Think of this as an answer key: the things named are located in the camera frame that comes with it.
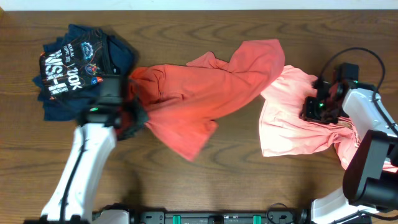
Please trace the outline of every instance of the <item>wood grain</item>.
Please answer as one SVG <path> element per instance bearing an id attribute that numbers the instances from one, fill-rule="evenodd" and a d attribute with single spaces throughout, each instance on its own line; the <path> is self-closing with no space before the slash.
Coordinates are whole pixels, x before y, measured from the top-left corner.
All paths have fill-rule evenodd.
<path id="1" fill-rule="evenodd" d="M 138 50 L 139 66 L 184 65 L 207 51 L 229 60 L 244 40 L 276 38 L 287 65 L 317 74 L 337 51 L 367 47 L 386 64 L 382 100 L 398 119 L 396 11 L 8 12 L 0 22 L 0 223 L 40 215 L 70 152 L 75 123 L 42 121 L 31 82 L 39 73 L 42 45 L 66 33 L 69 23 L 117 34 Z M 351 52 L 336 60 L 341 62 L 358 63 L 364 82 L 380 78 L 369 55 Z M 120 142 L 106 163 L 95 207 L 114 202 L 167 210 L 265 210 L 275 202 L 306 207 L 337 189 L 344 170 L 332 149 L 262 157 L 262 104 L 256 98 L 219 119 L 195 162 L 167 149 L 148 129 Z"/>

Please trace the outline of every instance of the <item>logo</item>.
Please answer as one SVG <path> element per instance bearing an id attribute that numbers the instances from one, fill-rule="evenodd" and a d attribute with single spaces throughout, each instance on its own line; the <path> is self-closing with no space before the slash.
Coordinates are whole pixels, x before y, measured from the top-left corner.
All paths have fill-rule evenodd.
<path id="1" fill-rule="evenodd" d="M 101 70 L 99 67 L 97 67 L 95 64 L 88 64 L 85 66 L 86 73 L 89 75 L 95 75 L 97 74 L 98 70 Z"/>
<path id="2" fill-rule="evenodd" d="M 90 43 L 83 42 L 81 43 L 81 51 L 83 51 L 83 55 L 85 59 L 90 59 L 93 57 L 93 47 Z"/>
<path id="3" fill-rule="evenodd" d="M 101 77 L 94 77 L 91 79 L 91 84 L 94 85 L 94 84 L 100 83 L 102 81 L 103 81 L 103 79 Z"/>

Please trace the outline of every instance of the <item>white wall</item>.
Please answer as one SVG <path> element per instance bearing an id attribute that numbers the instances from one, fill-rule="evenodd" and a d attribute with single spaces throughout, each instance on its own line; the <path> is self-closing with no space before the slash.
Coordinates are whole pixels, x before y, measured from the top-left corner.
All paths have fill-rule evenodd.
<path id="1" fill-rule="evenodd" d="M 398 9 L 398 0 L 0 0 L 5 11 Z"/>

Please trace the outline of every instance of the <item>red cloth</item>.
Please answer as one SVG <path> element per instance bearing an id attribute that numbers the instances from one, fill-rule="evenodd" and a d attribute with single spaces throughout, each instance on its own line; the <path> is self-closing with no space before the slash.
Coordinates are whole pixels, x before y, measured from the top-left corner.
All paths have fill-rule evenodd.
<path id="1" fill-rule="evenodd" d="M 282 73 L 284 62 L 278 40 L 245 41 L 229 63 L 207 52 L 187 67 L 137 68 L 130 98 L 138 94 L 156 137 L 193 160 L 216 130 L 214 119 L 257 97 Z"/>

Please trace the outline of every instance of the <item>pink cloth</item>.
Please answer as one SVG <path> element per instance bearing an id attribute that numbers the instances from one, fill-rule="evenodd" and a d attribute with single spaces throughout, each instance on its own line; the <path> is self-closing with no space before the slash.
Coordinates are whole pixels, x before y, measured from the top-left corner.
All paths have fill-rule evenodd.
<path id="1" fill-rule="evenodd" d="M 307 96 L 316 96 L 312 82 L 317 79 L 291 65 L 261 95 L 266 99 L 262 108 L 259 132 L 263 156 L 311 154 L 335 145 L 341 165 L 347 169 L 360 141 L 349 118 L 338 124 L 318 124 L 299 118 Z M 398 168 L 385 164 L 384 170 Z"/>

